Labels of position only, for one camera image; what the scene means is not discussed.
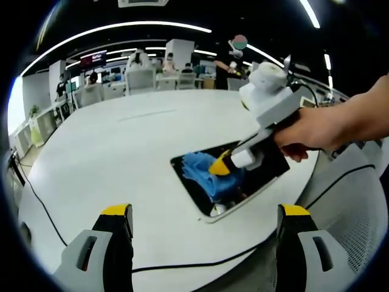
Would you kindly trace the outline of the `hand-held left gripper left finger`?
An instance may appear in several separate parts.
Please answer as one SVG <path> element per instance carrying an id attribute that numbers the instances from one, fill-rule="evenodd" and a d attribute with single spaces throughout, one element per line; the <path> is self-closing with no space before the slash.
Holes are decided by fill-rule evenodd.
<path id="1" fill-rule="evenodd" d="M 53 276 L 63 291 L 133 291 L 133 209 L 107 207 L 63 250 Z"/>

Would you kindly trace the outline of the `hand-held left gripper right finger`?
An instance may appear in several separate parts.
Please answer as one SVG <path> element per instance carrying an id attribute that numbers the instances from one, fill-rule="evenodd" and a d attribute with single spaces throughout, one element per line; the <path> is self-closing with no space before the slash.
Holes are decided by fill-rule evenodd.
<path id="1" fill-rule="evenodd" d="M 356 277 L 346 250 L 297 205 L 278 206 L 275 260 L 276 291 L 346 291 Z"/>

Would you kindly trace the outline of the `person's right hand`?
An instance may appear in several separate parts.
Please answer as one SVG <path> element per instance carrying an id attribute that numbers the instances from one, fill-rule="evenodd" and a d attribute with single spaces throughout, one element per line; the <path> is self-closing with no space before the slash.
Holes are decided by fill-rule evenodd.
<path id="1" fill-rule="evenodd" d="M 274 134 L 274 141 L 285 156 L 301 162 L 308 159 L 312 148 L 334 150 L 342 144 L 342 131 L 335 127 L 336 121 L 334 107 L 302 108 L 294 123 Z"/>

